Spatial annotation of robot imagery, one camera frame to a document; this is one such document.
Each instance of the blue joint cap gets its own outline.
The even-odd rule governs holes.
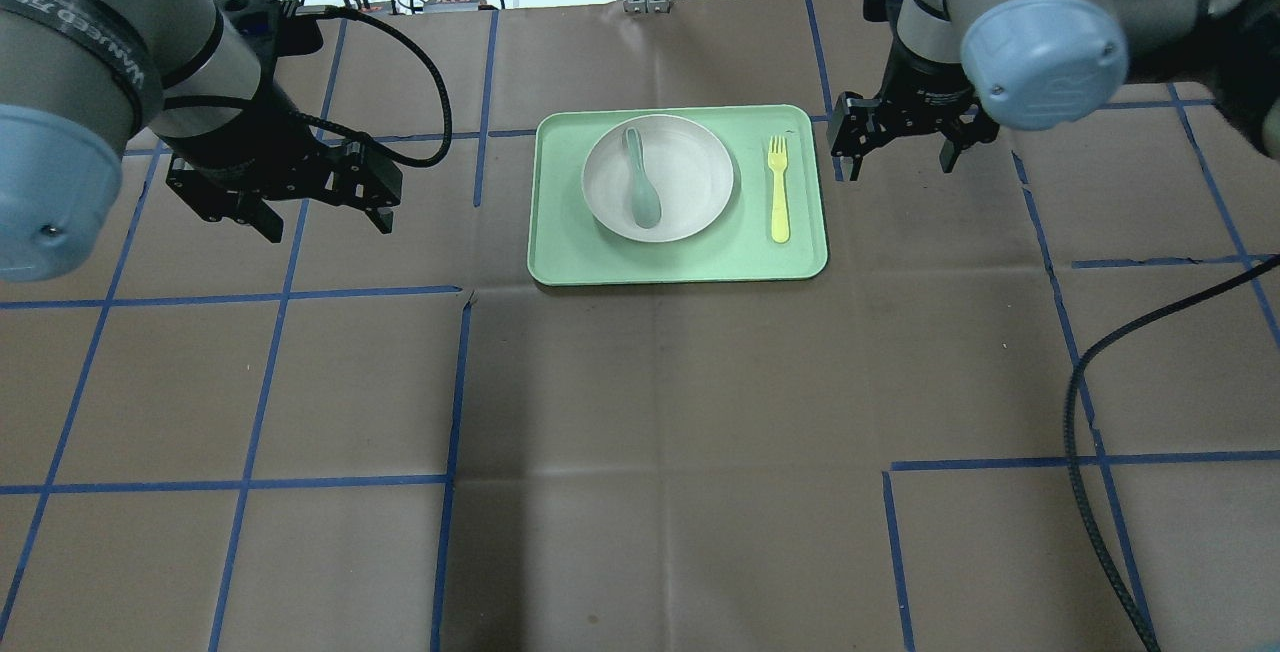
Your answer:
[[[0,105],[0,279],[77,269],[120,192],[120,158],[87,128]]]
[[[1115,95],[1129,76],[1129,42],[1093,3],[1010,0],[973,23],[960,63],[992,119],[1048,129]]]

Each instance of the green tray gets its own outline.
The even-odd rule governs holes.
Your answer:
[[[605,132],[644,114],[673,114],[710,129],[733,159],[733,192],[707,229],[676,242],[635,242],[595,220],[582,165]],[[786,134],[791,240],[769,238],[768,140]],[[827,231],[809,115],[791,105],[561,113],[538,127],[529,273],[543,284],[636,284],[808,279],[827,265]]]

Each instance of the plate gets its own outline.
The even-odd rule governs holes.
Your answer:
[[[645,174],[662,202],[662,220],[645,229],[631,213],[626,128],[640,132]],[[582,196],[595,219],[636,242],[675,242],[707,229],[733,192],[733,159],[710,129],[677,115],[627,119],[604,133],[582,167]]]

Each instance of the fork handle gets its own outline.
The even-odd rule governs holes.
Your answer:
[[[791,220],[787,215],[787,186],[782,172],[773,173],[773,220],[771,237],[778,245],[791,240]]]

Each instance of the yellow fork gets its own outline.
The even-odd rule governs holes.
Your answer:
[[[771,236],[777,243],[791,238],[791,220],[787,216],[787,138],[780,136],[769,140],[769,169],[773,170],[773,215],[769,225]]]

